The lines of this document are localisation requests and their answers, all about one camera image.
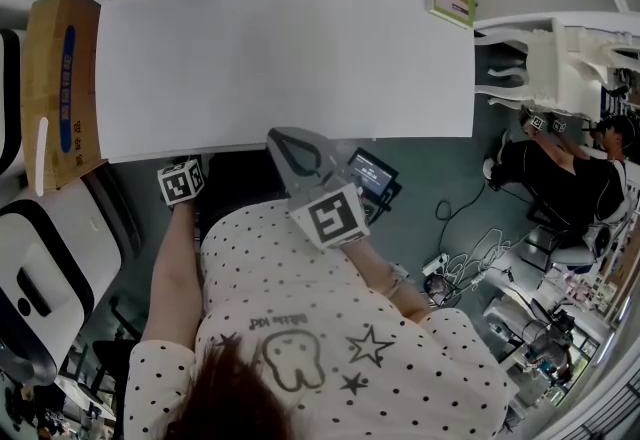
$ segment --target star print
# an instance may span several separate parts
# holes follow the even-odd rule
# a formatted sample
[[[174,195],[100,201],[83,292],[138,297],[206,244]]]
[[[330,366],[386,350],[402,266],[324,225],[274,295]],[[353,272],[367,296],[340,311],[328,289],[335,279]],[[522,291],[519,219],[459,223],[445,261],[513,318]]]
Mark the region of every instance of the star print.
[[[224,333],[221,333],[220,337],[222,337],[222,340],[216,344],[216,347],[227,347],[228,345],[233,343],[233,341],[235,340],[235,336],[236,332],[233,332],[230,337],[227,337]]]
[[[367,332],[367,335],[364,339],[354,339],[353,337],[347,337],[347,340],[351,343],[352,346],[356,348],[356,352],[354,353],[353,358],[349,360],[350,364],[353,362],[357,362],[358,360],[362,360],[363,358],[368,358],[378,367],[381,367],[380,362],[382,361],[380,351],[395,344],[395,342],[376,341],[373,326],[369,327],[369,331]]]
[[[360,388],[368,388],[368,385],[364,383],[360,383],[360,374],[355,375],[354,378],[347,378],[346,376],[342,376],[342,379],[346,381],[344,387],[340,387],[340,390],[351,390],[354,396],[358,395],[358,389]]]

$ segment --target brown hair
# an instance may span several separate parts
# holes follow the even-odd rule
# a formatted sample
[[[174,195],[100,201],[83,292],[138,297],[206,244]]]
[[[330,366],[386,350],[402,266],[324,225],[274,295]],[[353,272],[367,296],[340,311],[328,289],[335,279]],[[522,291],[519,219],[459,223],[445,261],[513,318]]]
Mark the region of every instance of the brown hair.
[[[293,440],[291,413],[258,374],[258,350],[250,364],[240,340],[207,351],[198,377],[164,440],[247,438]]]

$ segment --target small screen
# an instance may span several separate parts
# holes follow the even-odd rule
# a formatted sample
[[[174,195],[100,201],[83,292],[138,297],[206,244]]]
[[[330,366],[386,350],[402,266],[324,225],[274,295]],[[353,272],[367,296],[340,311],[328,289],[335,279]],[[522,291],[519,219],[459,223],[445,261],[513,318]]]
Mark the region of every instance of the small screen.
[[[378,196],[384,193],[389,183],[393,180],[391,174],[385,172],[361,154],[357,154],[351,161],[350,170],[352,175],[362,178],[362,185],[365,188]]]

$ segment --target polka dot shirt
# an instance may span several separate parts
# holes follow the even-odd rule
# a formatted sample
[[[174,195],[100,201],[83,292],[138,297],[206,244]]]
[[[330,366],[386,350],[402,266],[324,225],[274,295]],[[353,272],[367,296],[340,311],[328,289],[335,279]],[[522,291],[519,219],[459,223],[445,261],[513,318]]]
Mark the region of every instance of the polka dot shirt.
[[[286,202],[240,209],[201,248],[205,315],[195,353],[133,350],[128,440],[162,437],[209,346],[260,345],[261,376],[313,438],[492,438],[517,388],[456,309],[415,324],[364,283],[342,251],[320,251]]]

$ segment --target white table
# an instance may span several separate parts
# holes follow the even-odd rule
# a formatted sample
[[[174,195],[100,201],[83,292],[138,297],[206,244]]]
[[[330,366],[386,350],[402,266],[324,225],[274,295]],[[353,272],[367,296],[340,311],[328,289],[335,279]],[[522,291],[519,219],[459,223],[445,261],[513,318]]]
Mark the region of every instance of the white table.
[[[424,0],[111,0],[96,58],[113,162],[264,143],[472,134],[473,31]]]

